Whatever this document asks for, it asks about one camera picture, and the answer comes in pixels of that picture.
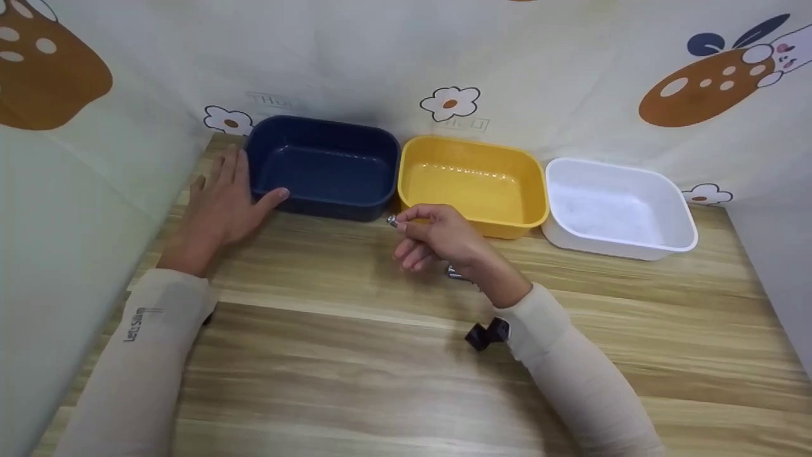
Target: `plastic tub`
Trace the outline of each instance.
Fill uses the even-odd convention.
[[[380,128],[280,115],[257,124],[244,148],[254,198],[291,191],[282,211],[375,220],[395,192],[400,145]]]
[[[558,247],[657,260],[697,245],[682,193],[659,173],[553,159],[546,177],[551,217],[542,231]]]
[[[486,237],[513,239],[547,218],[544,174],[523,150],[445,137],[406,143],[398,178],[403,208],[445,203]]]

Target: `white plastic tub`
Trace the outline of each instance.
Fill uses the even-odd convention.
[[[657,260],[697,245],[682,193],[659,173],[579,159],[553,159],[545,173],[542,231],[558,247]]]

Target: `yellow plastic tub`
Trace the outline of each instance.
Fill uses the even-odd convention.
[[[445,203],[486,237],[515,239],[547,215],[544,173],[523,150],[445,137],[415,137],[400,156],[403,209]]]

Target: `wood grain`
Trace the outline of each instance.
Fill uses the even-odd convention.
[[[198,164],[239,138],[215,135]],[[183,213],[172,207],[136,279]],[[669,455],[812,455],[812,385],[724,210],[692,208],[696,250],[654,263],[560,250],[534,230],[493,243],[548,287],[641,395]],[[175,455],[574,455],[503,345],[462,340],[491,318],[476,288],[407,275],[399,235],[279,213],[230,251],[184,378]],[[35,455],[50,455],[107,338]]]

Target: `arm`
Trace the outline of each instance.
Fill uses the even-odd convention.
[[[206,272],[222,248],[248,236],[290,193],[254,204],[244,151],[229,146],[198,177],[158,268],[138,281],[59,440],[57,457],[166,455],[189,350],[216,300]]]
[[[507,344],[589,455],[665,455],[640,399],[615,365],[572,326],[538,284],[515,306],[496,308]]]
[[[428,220],[429,224],[410,222]],[[595,455],[655,456],[665,450],[640,399],[615,365],[570,323],[543,287],[531,284],[454,208],[417,205],[398,215],[395,249],[405,270],[436,259],[479,285],[510,324],[508,346],[578,441]]]
[[[215,304],[205,279],[148,271],[127,300],[55,455],[165,455],[184,361]]]

